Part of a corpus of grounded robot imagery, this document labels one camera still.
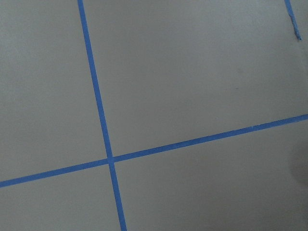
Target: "blue painter's tape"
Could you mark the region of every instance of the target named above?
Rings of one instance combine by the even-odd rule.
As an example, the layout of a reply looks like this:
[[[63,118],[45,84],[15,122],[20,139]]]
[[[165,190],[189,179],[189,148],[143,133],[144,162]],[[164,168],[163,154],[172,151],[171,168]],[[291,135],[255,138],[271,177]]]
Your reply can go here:
[[[277,127],[277,126],[281,126],[281,125],[296,123],[296,122],[307,120],[307,119],[308,119],[308,114],[300,115],[300,116],[296,116],[296,117],[292,117],[292,118],[288,118],[288,119],[277,120],[277,121],[266,123],[266,124],[260,124],[260,125],[256,125],[256,126],[238,129],[238,130],[227,131],[227,132],[223,132],[223,133],[219,133],[219,134],[215,134],[215,135],[211,135],[211,136],[205,136],[205,137],[201,137],[201,138],[197,138],[197,139],[193,139],[193,140],[189,140],[189,141],[173,143],[173,144],[169,144],[169,145],[165,145],[165,146],[161,146],[161,147],[156,147],[156,148],[151,148],[151,149],[138,151],[138,152],[134,152],[134,153],[115,156],[114,161],[119,162],[119,161],[129,160],[129,159],[133,159],[133,158],[137,158],[137,157],[141,157],[141,156],[145,156],[145,155],[151,155],[151,154],[161,153],[161,152],[165,152],[165,151],[170,151],[170,150],[173,150],[173,149],[183,148],[183,147],[187,147],[187,146],[191,146],[191,145],[195,145],[195,144],[199,144],[199,143],[205,143],[205,142],[220,140],[220,139],[223,139],[223,138],[227,138],[227,137],[231,137],[231,136],[237,136],[237,135],[241,135],[241,134],[245,134],[245,133],[249,133],[249,132],[253,132],[253,131],[259,131],[259,130]]]
[[[102,102],[102,97],[101,97],[98,79],[97,79],[97,75],[96,75],[96,69],[95,69],[95,63],[94,63],[94,58],[93,58],[93,53],[92,53],[90,35],[89,35],[89,31],[88,31],[88,26],[87,26],[86,13],[85,13],[85,10],[84,10],[84,5],[83,5],[82,0],[78,0],[78,7],[79,7],[83,36],[84,36],[84,40],[85,40],[85,44],[86,44],[89,67],[90,67],[90,72],[91,72],[91,78],[92,78],[92,82],[93,82],[94,94],[95,94],[98,114],[99,114],[99,118],[100,118],[100,122],[101,122],[104,144],[105,144],[106,153],[107,153],[107,160],[108,160],[108,165],[109,165],[109,170],[110,170],[111,182],[112,182],[112,187],[113,187],[114,195],[115,195],[115,201],[116,201],[115,204],[116,204],[116,208],[117,208],[117,213],[118,213],[118,217],[119,217],[121,231],[126,231],[127,228],[126,228],[126,222],[125,222],[125,217],[124,217],[124,211],[123,211],[123,207],[122,207],[119,185],[118,185],[118,181],[117,181],[117,177],[116,177],[115,163],[114,163],[114,159],[113,159],[113,155],[112,155],[112,149],[111,149],[111,144],[110,144],[110,139],[109,139],[109,134],[108,134],[108,129],[107,129],[107,123],[106,123],[105,113],[104,113],[104,109],[103,109],[103,102]]]
[[[227,131],[227,132],[223,132],[223,133],[219,133],[219,134],[215,134],[215,135],[211,135],[211,136],[205,136],[205,137],[201,137],[201,138],[197,138],[197,139],[193,139],[193,140],[189,140],[189,141],[183,141],[183,142],[169,144],[169,145],[165,145],[165,146],[161,146],[161,147],[151,148],[151,149],[147,149],[147,150],[143,150],[143,151],[139,151],[139,152],[115,156],[114,162],[130,160],[130,159],[145,156],[145,155],[161,153],[161,152],[165,152],[165,151],[169,151],[169,150],[173,150],[173,149],[183,148],[183,147],[187,147],[187,146],[191,146],[191,145],[195,145],[195,144],[200,144],[200,143],[205,143],[205,142],[210,142],[210,141],[214,141],[214,140],[220,140],[220,139],[224,139],[224,138],[227,138],[227,137],[237,136],[237,135],[241,135],[241,134],[245,134],[245,133],[249,133],[249,132],[259,131],[259,130],[278,127],[278,126],[287,125],[287,124],[292,124],[292,123],[296,123],[296,122],[300,122],[300,121],[304,121],[304,120],[308,120],[308,114],[300,115],[300,116],[296,116],[296,117],[292,117],[292,118],[288,118],[288,119],[277,120],[277,121],[266,123],[266,124],[255,125],[255,126],[242,128],[242,129],[238,129],[238,130],[234,130],[234,131]],[[97,161],[88,162],[88,163],[84,163],[84,164],[80,164],[80,165],[64,167],[64,168],[60,168],[60,169],[56,169],[56,170],[52,170],[52,171],[48,171],[48,172],[42,172],[42,173],[34,174],[34,175],[31,175],[31,176],[15,178],[15,179],[12,179],[12,180],[5,180],[5,181],[0,182],[0,188],[1,187],[7,187],[7,186],[10,186],[10,185],[20,184],[20,183],[25,183],[25,182],[28,182],[28,181],[53,177],[53,176],[57,176],[57,175],[61,175],[61,174],[66,174],[66,173],[69,173],[69,172],[75,172],[75,171],[79,171],[79,170],[83,170],[83,169],[87,169],[87,168],[102,166],[102,165],[106,165],[106,164],[108,164],[108,160],[103,159],[103,160],[97,160]]]
[[[64,167],[64,168],[60,168],[60,169],[56,169],[56,170],[52,170],[48,172],[42,172],[42,173],[30,175],[30,176],[15,178],[12,180],[5,180],[5,181],[0,182],[0,188],[15,185],[15,184],[21,184],[21,183],[25,183],[25,182],[29,182],[33,180],[54,177],[54,176],[66,174],[69,172],[76,172],[76,171],[84,170],[87,168],[92,168],[92,167],[97,167],[97,166],[102,166],[102,165],[107,165],[107,164],[108,164],[107,159],[103,159],[103,160],[92,161],[92,162],[88,162],[88,163],[84,163],[80,165]]]
[[[285,3],[285,6],[287,7],[287,11],[288,11],[289,16],[291,17],[291,21],[292,21],[292,24],[293,24],[293,27],[294,27],[294,33],[295,33],[298,40],[302,40],[300,33],[299,33],[297,23],[296,23],[295,15],[293,13],[291,2],[290,2],[290,0],[284,0],[284,3]]]

